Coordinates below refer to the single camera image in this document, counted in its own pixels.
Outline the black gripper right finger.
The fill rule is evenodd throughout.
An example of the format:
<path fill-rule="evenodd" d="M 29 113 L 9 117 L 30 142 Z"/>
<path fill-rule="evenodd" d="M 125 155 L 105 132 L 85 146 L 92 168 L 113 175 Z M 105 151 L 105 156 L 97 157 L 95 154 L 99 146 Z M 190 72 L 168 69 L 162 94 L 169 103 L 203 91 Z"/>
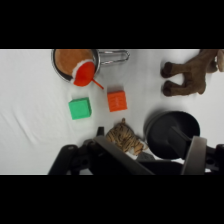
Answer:
<path fill-rule="evenodd" d="M 203 175 L 205 172 L 207 140 L 194 136 L 187 153 L 181 174 Z"/>

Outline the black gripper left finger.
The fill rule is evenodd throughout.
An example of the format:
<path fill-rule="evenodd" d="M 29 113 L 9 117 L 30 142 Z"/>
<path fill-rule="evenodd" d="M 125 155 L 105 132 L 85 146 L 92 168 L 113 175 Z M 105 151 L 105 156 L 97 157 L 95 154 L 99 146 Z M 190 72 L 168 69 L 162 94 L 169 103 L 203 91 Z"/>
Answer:
<path fill-rule="evenodd" d="M 94 139 L 91 145 L 93 159 L 91 172 L 94 175 L 152 175 L 152 172 L 133 160 L 103 136 Z"/>

